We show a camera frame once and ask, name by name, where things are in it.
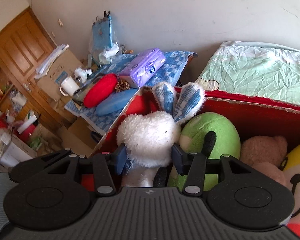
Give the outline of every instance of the wooden door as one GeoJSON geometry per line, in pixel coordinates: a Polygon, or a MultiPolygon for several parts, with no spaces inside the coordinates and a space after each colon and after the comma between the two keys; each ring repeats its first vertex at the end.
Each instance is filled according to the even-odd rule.
{"type": "Polygon", "coordinates": [[[50,106],[49,98],[34,82],[36,68],[53,51],[53,46],[38,26],[30,8],[0,32],[0,66],[18,90],[43,115],[55,130],[68,121],[50,106]]]}

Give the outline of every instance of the bunny ear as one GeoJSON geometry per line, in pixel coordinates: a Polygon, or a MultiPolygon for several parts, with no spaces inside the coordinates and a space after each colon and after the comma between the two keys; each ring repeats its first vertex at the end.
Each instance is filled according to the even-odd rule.
{"type": "Polygon", "coordinates": [[[152,88],[152,92],[160,108],[172,115],[177,102],[177,93],[172,85],[167,82],[160,82],[152,88]]]}
{"type": "Polygon", "coordinates": [[[191,119],[205,102],[205,92],[197,83],[188,83],[181,89],[173,119],[177,124],[183,124],[191,119]]]}

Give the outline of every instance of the bunny head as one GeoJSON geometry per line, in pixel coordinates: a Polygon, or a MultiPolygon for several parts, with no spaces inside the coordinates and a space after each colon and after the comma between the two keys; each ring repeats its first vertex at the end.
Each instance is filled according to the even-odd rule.
{"type": "Polygon", "coordinates": [[[197,83],[184,85],[179,100],[167,82],[158,83],[152,92],[162,111],[130,115],[117,133],[117,144],[126,145],[128,158],[148,168],[169,165],[171,147],[180,137],[180,125],[191,119],[205,102],[204,90],[197,83]]]}

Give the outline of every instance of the blue oval object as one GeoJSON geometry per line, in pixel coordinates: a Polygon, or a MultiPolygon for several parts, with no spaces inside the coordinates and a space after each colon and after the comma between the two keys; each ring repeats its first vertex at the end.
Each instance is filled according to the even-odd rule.
{"type": "Polygon", "coordinates": [[[121,91],[114,95],[110,95],[108,98],[103,100],[99,105],[97,105],[95,114],[98,116],[107,115],[118,110],[124,109],[129,100],[138,91],[138,89],[128,89],[121,91]]]}

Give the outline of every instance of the green plush toy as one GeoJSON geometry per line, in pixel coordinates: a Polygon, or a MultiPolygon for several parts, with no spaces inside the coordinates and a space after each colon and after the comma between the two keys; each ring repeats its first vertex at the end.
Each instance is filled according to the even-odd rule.
{"type": "MultiPolygon", "coordinates": [[[[201,152],[205,135],[213,131],[217,135],[215,146],[209,159],[220,159],[222,154],[230,154],[239,159],[240,138],[234,125],[224,116],[207,112],[192,118],[181,132],[180,147],[186,152],[201,152]]],[[[178,187],[181,191],[186,182],[187,175],[178,175],[173,166],[168,180],[168,187],[178,187]]],[[[218,184],[217,174],[206,174],[203,190],[210,190],[218,184]]]]}

